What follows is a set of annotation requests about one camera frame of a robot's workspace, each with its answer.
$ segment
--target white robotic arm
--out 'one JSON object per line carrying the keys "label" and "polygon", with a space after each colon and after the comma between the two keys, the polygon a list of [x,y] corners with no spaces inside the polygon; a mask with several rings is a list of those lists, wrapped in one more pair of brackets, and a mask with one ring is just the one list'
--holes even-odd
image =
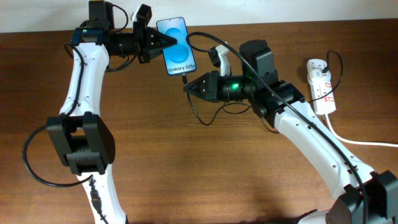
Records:
{"label": "white robotic arm", "polygon": [[[108,51],[104,45],[96,45],[95,43],[81,43],[79,46],[76,46],[76,48],[82,54],[85,60],[85,69],[81,80],[78,106],[70,116],[83,116],[86,112],[100,115],[102,82],[105,69],[109,64]],[[73,51],[73,55],[74,63],[72,78],[70,81],[67,99],[60,110],[60,114],[67,113],[71,110],[76,96],[81,66],[78,54]],[[109,164],[106,167],[105,173],[102,175],[99,172],[83,172],[77,177],[79,180],[84,180],[90,175],[93,175],[92,180],[94,180],[95,190],[97,191],[102,204],[101,214],[105,217],[105,220],[108,223],[125,224],[127,217],[119,204],[118,196],[116,194],[112,176],[112,164]],[[104,223],[104,220],[102,220],[103,218],[91,203],[92,200],[97,199],[91,196],[92,189],[90,182],[85,182],[82,185],[86,191],[88,200],[90,201],[95,223]]]}
{"label": "white robotic arm", "polygon": [[[370,173],[374,169],[358,159],[332,135],[315,115],[309,103],[298,101],[293,103],[292,106],[311,122],[314,122],[344,152],[350,162],[356,167],[363,182],[372,179]],[[346,192],[345,186],[358,187],[358,181],[336,150],[313,128],[308,128],[308,124],[291,109],[285,108],[283,113],[276,114],[275,127],[280,133],[289,138],[311,162],[326,182],[334,199]]]}

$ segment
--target white wall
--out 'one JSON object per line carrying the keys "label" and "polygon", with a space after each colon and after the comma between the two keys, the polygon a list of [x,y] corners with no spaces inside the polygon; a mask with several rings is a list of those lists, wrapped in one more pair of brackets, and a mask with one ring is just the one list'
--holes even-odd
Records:
{"label": "white wall", "polygon": [[[88,0],[0,0],[0,32],[72,30],[88,18]],[[398,17],[398,0],[109,0],[129,16],[152,7],[150,26],[182,16],[188,26]],[[124,14],[114,9],[116,27]]]}

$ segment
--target blue phone wallpaper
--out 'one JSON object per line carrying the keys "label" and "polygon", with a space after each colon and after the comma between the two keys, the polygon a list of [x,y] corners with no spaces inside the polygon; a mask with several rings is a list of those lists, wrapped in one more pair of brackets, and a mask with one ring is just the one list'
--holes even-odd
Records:
{"label": "blue phone wallpaper", "polygon": [[176,38],[177,44],[163,50],[167,73],[178,75],[194,72],[197,69],[192,49],[187,44],[187,28],[184,18],[165,19],[156,22],[157,30],[163,34]]}

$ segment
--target black cable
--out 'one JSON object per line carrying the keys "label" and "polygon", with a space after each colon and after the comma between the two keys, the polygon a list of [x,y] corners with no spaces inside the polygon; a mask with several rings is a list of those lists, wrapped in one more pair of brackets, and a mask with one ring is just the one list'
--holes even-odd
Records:
{"label": "black cable", "polygon": [[254,86],[253,86],[253,84],[254,84],[254,77],[252,77],[251,78],[251,81],[250,81],[250,89],[251,89],[251,91],[250,91],[250,97],[251,97],[251,100],[254,102],[255,100],[254,100]]}
{"label": "black cable", "polygon": [[282,97],[280,97],[271,87],[269,87],[269,85],[260,77],[260,75],[256,72],[256,70],[251,66],[251,64],[248,61],[246,61],[243,58],[243,56],[239,52],[237,52],[235,49],[233,49],[230,45],[228,45],[227,43],[225,43],[224,41],[220,40],[219,38],[217,38],[217,37],[215,37],[213,35],[206,34],[206,33],[203,33],[203,32],[192,32],[192,33],[188,34],[187,38],[186,38],[187,44],[189,46],[192,46],[191,43],[190,43],[190,39],[189,38],[191,36],[193,36],[193,35],[200,35],[200,36],[207,37],[207,38],[209,38],[211,40],[214,40],[215,42],[223,45],[229,51],[234,53],[242,61],[242,63],[245,64],[247,66],[247,68],[250,69],[250,71],[255,76],[257,76],[257,79],[265,86],[265,88],[271,94],[274,95],[275,98],[277,98],[279,101],[281,101],[286,107],[291,109],[299,118],[301,118],[303,121],[305,121],[308,124],[308,129],[313,128],[314,130],[316,130],[333,148],[335,148],[336,152],[347,163],[347,166],[351,169],[352,173],[355,176],[355,179],[358,181],[359,188],[362,191],[362,195],[363,195],[363,223],[367,224],[367,222],[368,222],[368,195],[366,194],[365,186],[364,186],[364,184],[363,184],[358,172],[356,171],[356,169],[352,165],[351,161],[349,161],[347,156],[343,153],[343,151],[320,128],[318,128],[313,122],[311,122],[302,113],[300,113],[297,109],[295,109],[292,105],[290,105]]}
{"label": "black cable", "polygon": [[245,104],[245,103],[239,103],[239,105],[247,106],[247,108],[244,109],[244,110],[242,110],[242,111],[240,111],[240,112],[229,112],[229,111],[227,111],[227,110],[225,109],[226,104],[227,104],[227,102],[224,103],[223,111],[224,111],[225,113],[229,113],[229,114],[243,114],[244,112],[246,112],[248,109],[251,108],[251,105],[248,105],[248,104]]}
{"label": "black cable", "polygon": [[136,57],[137,55],[133,56],[133,58],[130,60],[130,57],[127,55],[127,60],[122,65],[117,68],[109,68],[109,66],[107,66],[105,72],[119,72],[129,66],[134,59],[136,59]]}
{"label": "black cable", "polygon": [[24,164],[25,164],[26,169],[28,170],[29,174],[30,174],[35,180],[39,181],[40,183],[42,183],[42,184],[44,184],[44,185],[50,186],[50,187],[62,187],[62,188],[65,188],[65,187],[74,187],[74,186],[76,186],[76,185],[82,184],[82,183],[84,183],[84,182],[90,180],[90,179],[93,177],[92,175],[90,175],[89,177],[87,177],[87,178],[84,179],[84,180],[81,180],[81,181],[78,181],[78,182],[74,182],[74,183],[71,183],[71,184],[56,184],[56,183],[49,182],[49,181],[46,181],[46,180],[42,179],[41,177],[39,177],[39,176],[32,170],[32,168],[31,168],[31,166],[30,166],[30,164],[29,164],[29,161],[28,161],[28,159],[27,159],[27,148],[28,148],[29,143],[31,142],[31,140],[35,137],[35,135],[38,134],[39,132],[43,131],[43,130],[46,129],[46,128],[47,128],[47,125],[43,125],[43,126],[39,127],[38,129],[36,129],[32,134],[30,134],[29,138],[26,140],[26,142],[25,142],[25,144],[24,144],[24,150],[23,150],[23,152],[22,152],[22,159],[24,160]]}
{"label": "black cable", "polygon": [[[218,110],[216,111],[216,113],[215,113],[214,116],[213,116],[213,119],[211,119],[211,121],[210,121],[209,123],[205,123],[205,122],[199,117],[199,114],[197,113],[197,111],[196,111],[195,108],[193,107],[191,98],[190,98],[190,96],[189,96],[188,93],[187,93],[187,98],[188,98],[188,102],[189,102],[189,105],[191,106],[191,109],[192,109],[193,113],[194,113],[195,116],[198,118],[199,122],[201,122],[201,124],[203,124],[203,125],[205,125],[205,126],[209,126],[209,125],[213,124],[214,120],[215,120],[216,117],[217,117],[218,112],[220,112],[224,107],[231,106],[231,105],[244,105],[244,106],[249,106],[249,105],[247,105],[247,104],[245,104],[245,103],[228,103],[228,104],[224,104],[223,106],[221,106],[220,108],[218,108]],[[239,113],[244,113],[244,112],[246,112],[248,109],[249,109],[249,108],[246,108],[244,111],[241,111],[241,112],[239,112]]]}
{"label": "black cable", "polygon": [[109,224],[105,218],[105,215],[102,214],[101,197],[100,197],[98,191],[95,189],[94,183],[95,183],[95,180],[91,179],[90,184],[89,184],[89,186],[91,187],[91,190],[90,190],[91,204],[93,205],[93,208],[97,211],[99,216],[101,217],[101,220],[103,220],[105,224]]}
{"label": "black cable", "polygon": [[85,27],[85,26],[87,26],[87,21],[82,22],[79,27]]}
{"label": "black cable", "polygon": [[[328,92],[325,96],[329,95],[330,93],[333,93],[333,91],[334,91],[335,89],[337,89],[338,85],[339,85],[340,82],[341,82],[341,79],[343,78],[343,59],[341,58],[340,54],[338,54],[338,53],[335,52],[334,50],[329,50],[328,53],[326,54],[327,66],[324,68],[323,73],[329,71],[329,54],[330,54],[330,53],[335,53],[335,54],[337,55],[338,59],[340,60],[340,67],[341,67],[341,70],[340,70],[340,78],[338,79],[336,86],[333,87],[333,88],[330,90],[330,92]],[[309,103],[312,103],[312,102],[314,102],[314,101],[320,100],[320,99],[324,98],[325,96],[321,96],[321,97],[316,98],[316,99],[314,99],[314,100],[310,100]]]}
{"label": "black cable", "polygon": [[280,132],[278,132],[278,131],[272,130],[271,128],[268,128],[268,126],[265,124],[263,118],[260,118],[260,121],[261,121],[261,123],[264,125],[264,127],[266,127],[266,129],[267,129],[269,132],[274,133],[274,134],[279,134],[279,133],[280,133]]}
{"label": "black cable", "polygon": [[70,52],[70,50],[68,49],[68,46],[66,43],[63,45],[63,48],[65,49],[65,51],[67,52],[67,54],[69,55],[70,58],[73,59],[73,54]]}
{"label": "black cable", "polygon": [[197,46],[195,46],[195,45],[193,45],[193,44],[191,44],[191,43],[188,43],[188,45],[191,47],[191,48],[193,48],[193,49],[195,49],[195,50],[197,50],[197,51],[199,51],[199,52],[207,52],[207,53],[213,53],[210,49],[200,49],[199,47],[197,47]]}
{"label": "black cable", "polygon": [[[80,87],[81,87],[81,79],[83,78],[83,72],[84,72],[84,67],[85,67],[85,61],[83,60],[83,56],[81,55],[81,53],[79,52],[79,50],[71,43],[65,43],[64,47],[65,50],[68,51],[67,46],[71,47],[79,56],[80,58],[80,74],[79,74],[79,78],[78,78],[78,84],[77,84],[77,90],[76,90],[76,97],[73,101],[72,104],[72,108],[70,109],[70,111],[67,114],[63,114],[62,118],[66,118],[69,115],[71,115],[73,113],[73,111],[75,110],[77,104],[78,104],[78,99],[79,99],[79,94],[80,94]],[[70,183],[70,184],[56,184],[53,182],[49,182],[46,181],[44,179],[42,179],[41,177],[39,177],[31,168],[30,164],[29,164],[29,160],[27,158],[27,148],[30,144],[30,142],[33,140],[33,138],[36,136],[36,134],[38,134],[39,132],[43,131],[44,129],[47,128],[47,125],[43,125],[39,128],[37,128],[32,134],[30,134],[30,136],[27,138],[25,144],[24,144],[24,149],[22,150],[22,160],[24,161],[24,164],[26,166],[26,169],[28,170],[29,174],[37,181],[39,181],[40,183],[50,186],[50,187],[73,187],[79,184],[82,184],[86,181],[89,181],[93,176],[90,175],[89,177],[87,177],[84,180],[78,181],[78,182],[74,182],[74,183]]]}
{"label": "black cable", "polygon": [[124,25],[124,27],[122,27],[122,28],[118,29],[117,31],[115,31],[115,32],[121,32],[121,31],[124,30],[124,29],[127,27],[127,25],[129,24],[129,16],[127,15],[126,10],[124,10],[122,7],[117,6],[117,5],[115,5],[115,4],[112,4],[112,6],[118,8],[118,9],[120,9],[122,12],[124,12],[124,15],[126,16],[126,24]]}
{"label": "black cable", "polygon": [[73,100],[72,108],[65,115],[65,116],[70,116],[74,112],[74,110],[75,110],[75,108],[76,108],[76,106],[78,104],[79,95],[80,95],[80,88],[81,88],[81,80],[83,79],[83,73],[84,73],[84,69],[85,69],[85,61],[84,61],[83,56],[81,55],[80,51],[72,43],[64,43],[64,46],[65,46],[65,48],[66,48],[66,46],[71,47],[77,53],[77,55],[80,58],[80,73],[79,73],[79,79],[78,79],[78,82],[77,82],[75,100]]}

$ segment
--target plug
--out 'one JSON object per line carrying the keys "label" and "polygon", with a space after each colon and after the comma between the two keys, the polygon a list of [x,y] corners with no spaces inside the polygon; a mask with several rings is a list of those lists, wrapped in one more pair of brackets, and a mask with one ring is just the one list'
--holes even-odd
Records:
{"label": "plug", "polygon": [[102,201],[101,197],[98,194],[98,191],[94,187],[95,180],[91,179],[90,186],[90,196],[91,196],[91,204],[93,205],[94,209],[97,211],[98,214],[102,214]]}
{"label": "plug", "polygon": [[210,50],[211,50],[211,52],[209,52],[208,54],[209,54],[211,63],[215,67],[219,68],[221,66],[221,61],[220,61],[220,57],[218,56],[218,52],[216,50],[216,47],[212,47]]}
{"label": "plug", "polygon": [[326,62],[321,59],[311,59],[307,62],[308,82],[330,82],[331,74]]}

